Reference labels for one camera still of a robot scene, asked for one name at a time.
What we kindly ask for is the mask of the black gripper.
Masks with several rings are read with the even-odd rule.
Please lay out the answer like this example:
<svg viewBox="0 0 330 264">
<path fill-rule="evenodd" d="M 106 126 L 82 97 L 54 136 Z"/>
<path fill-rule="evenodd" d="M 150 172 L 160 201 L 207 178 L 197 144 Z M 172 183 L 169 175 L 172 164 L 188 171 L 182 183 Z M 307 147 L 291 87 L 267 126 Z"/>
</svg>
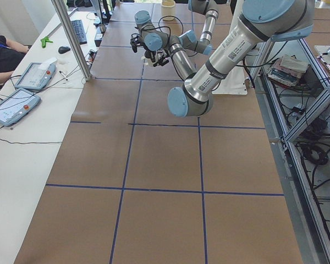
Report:
<svg viewBox="0 0 330 264">
<path fill-rule="evenodd" d="M 145 50 L 145 58 L 157 58 L 157 51 L 150 51 L 149 49 Z"/>
<path fill-rule="evenodd" d="M 155 66 L 165 66 L 167 63 L 169 63 L 168 60 L 169 54 L 165 49 L 160 49 L 157 51 L 157 62 L 155 63 Z"/>
</svg>

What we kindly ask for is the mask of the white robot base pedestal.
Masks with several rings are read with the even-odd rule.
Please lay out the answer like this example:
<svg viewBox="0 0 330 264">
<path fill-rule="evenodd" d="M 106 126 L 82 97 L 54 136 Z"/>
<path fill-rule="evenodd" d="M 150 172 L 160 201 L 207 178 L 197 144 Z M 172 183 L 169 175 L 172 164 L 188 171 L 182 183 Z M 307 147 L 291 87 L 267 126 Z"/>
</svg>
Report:
<svg viewBox="0 0 330 264">
<path fill-rule="evenodd" d="M 229 32 L 237 26 L 238 16 L 241 12 L 241 3 L 242 1 L 237 1 L 235 11 L 233 14 L 233 19 L 230 25 Z M 246 96 L 248 94 L 246 85 L 245 85 L 245 74 L 244 69 L 240 67 L 234 67 L 228 74 L 228 76 L 221 81 L 220 85 L 212 93 L 214 95 L 242 95 Z"/>
</svg>

